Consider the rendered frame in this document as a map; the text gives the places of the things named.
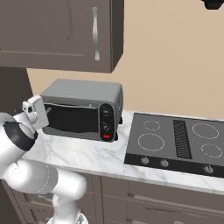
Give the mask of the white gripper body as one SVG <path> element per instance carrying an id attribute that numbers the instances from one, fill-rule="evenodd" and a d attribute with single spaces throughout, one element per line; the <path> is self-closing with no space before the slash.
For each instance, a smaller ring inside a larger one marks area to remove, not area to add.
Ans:
<path id="1" fill-rule="evenodd" d="M 32 112 L 29 112 L 29 118 L 36 130 L 46 127 L 49 122 L 47 118 L 46 108 L 40 95 L 35 95 L 28 100 Z"/>

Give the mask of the black glass toaster oven door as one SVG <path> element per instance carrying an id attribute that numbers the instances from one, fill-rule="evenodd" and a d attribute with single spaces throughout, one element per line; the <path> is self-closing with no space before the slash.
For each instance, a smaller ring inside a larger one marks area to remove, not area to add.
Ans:
<path id="1" fill-rule="evenodd" d="M 98 109 L 64 108 L 45 105 L 52 108 L 47 114 L 49 124 L 43 128 L 46 134 L 52 135 L 86 135 L 98 134 Z"/>

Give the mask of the grey toaster oven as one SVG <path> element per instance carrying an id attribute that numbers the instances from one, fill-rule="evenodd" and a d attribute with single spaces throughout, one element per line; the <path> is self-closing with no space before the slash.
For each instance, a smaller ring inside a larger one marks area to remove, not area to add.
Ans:
<path id="1" fill-rule="evenodd" d="M 65 135 L 87 140 L 114 142 L 118 139 L 117 128 L 123 123 L 123 86 L 116 82 L 92 80 L 58 79 L 41 94 L 43 102 L 92 106 L 98 109 L 98 134 Z M 112 116 L 104 117 L 102 109 L 112 110 Z M 108 123 L 111 131 L 104 131 L 102 125 Z"/>

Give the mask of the dark brown tall cabinet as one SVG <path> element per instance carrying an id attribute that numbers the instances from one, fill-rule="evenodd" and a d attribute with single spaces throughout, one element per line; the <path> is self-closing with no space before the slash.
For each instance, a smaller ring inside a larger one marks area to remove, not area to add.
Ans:
<path id="1" fill-rule="evenodd" d="M 10 115 L 33 96 L 25 68 L 0 66 L 0 112 Z M 26 224 L 17 201 L 5 181 L 0 180 L 0 224 Z"/>

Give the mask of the black electric hob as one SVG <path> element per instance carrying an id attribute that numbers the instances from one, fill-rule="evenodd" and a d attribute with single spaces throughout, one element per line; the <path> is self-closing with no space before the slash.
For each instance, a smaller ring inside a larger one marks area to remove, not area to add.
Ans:
<path id="1" fill-rule="evenodd" d="M 224 179 L 224 121 L 135 113 L 124 163 Z"/>

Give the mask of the black extractor hood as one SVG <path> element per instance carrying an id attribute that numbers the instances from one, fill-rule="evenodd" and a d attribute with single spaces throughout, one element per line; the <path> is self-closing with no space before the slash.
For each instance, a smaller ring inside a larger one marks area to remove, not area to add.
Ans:
<path id="1" fill-rule="evenodd" d="M 223 4 L 224 0 L 201 0 L 208 10 L 218 10 Z"/>

